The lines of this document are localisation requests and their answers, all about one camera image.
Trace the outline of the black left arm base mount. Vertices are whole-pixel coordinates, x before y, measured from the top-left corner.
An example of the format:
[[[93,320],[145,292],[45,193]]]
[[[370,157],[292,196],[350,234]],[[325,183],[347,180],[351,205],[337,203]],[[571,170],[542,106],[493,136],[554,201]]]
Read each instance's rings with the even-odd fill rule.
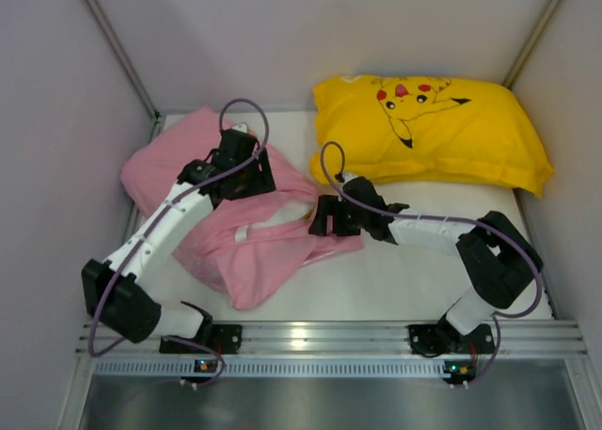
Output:
[[[209,336],[198,345],[206,346],[220,355],[235,355],[239,352],[243,339],[243,327],[232,324],[214,324]],[[168,338],[160,341],[159,352],[162,354],[200,354],[201,350],[190,345],[174,342]]]

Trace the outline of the pink pillowcase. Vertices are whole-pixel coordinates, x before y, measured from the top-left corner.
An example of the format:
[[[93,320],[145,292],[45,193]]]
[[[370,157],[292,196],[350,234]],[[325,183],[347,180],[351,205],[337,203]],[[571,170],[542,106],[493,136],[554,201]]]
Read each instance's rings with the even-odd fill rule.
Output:
[[[176,122],[136,152],[120,180],[144,216],[164,200],[183,167],[205,157],[220,140],[218,115],[209,107]],[[195,226],[175,249],[175,259],[194,278],[226,294],[239,311],[257,308],[305,265],[358,251],[358,236],[309,234],[318,188],[274,147],[267,153],[276,191],[225,204]],[[258,224],[291,200],[314,205],[303,220],[270,228]]]

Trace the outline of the white pillow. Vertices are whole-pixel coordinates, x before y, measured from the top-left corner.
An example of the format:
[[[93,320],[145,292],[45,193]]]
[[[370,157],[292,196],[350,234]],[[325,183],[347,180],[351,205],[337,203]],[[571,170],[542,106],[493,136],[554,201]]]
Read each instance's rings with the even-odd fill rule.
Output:
[[[302,201],[291,200],[280,207],[271,217],[258,224],[262,228],[270,228],[308,218],[314,205]]]

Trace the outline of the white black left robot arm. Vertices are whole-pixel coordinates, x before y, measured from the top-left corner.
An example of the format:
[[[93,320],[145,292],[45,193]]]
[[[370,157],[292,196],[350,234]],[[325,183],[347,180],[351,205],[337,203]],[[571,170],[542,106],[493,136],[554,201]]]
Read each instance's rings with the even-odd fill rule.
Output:
[[[188,163],[164,200],[119,249],[82,270],[87,313],[132,343],[151,336],[201,341],[212,316],[184,301],[160,303],[151,279],[189,232],[215,210],[239,199],[275,191],[264,143],[245,124],[220,133],[217,148]]]

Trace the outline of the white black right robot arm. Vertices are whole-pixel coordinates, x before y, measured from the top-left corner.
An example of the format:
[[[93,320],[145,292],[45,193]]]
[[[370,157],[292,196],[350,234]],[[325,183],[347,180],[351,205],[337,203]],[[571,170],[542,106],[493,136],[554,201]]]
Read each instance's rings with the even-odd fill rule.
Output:
[[[434,324],[409,328],[414,354],[436,358],[452,353],[492,354],[491,317],[505,315],[528,286],[543,295],[544,263],[510,219],[490,211],[479,219],[420,215],[405,203],[388,203],[368,179],[337,177],[338,195],[321,195],[309,234],[351,237],[368,233],[394,246],[431,248],[458,258],[470,286]]]

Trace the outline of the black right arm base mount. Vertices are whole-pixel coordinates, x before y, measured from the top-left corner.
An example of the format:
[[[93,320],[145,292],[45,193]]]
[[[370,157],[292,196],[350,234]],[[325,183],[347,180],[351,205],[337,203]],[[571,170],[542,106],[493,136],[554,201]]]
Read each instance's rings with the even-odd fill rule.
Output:
[[[467,335],[452,326],[415,324],[408,327],[411,353],[425,358],[443,355],[491,355],[495,341],[488,324],[480,324]]]

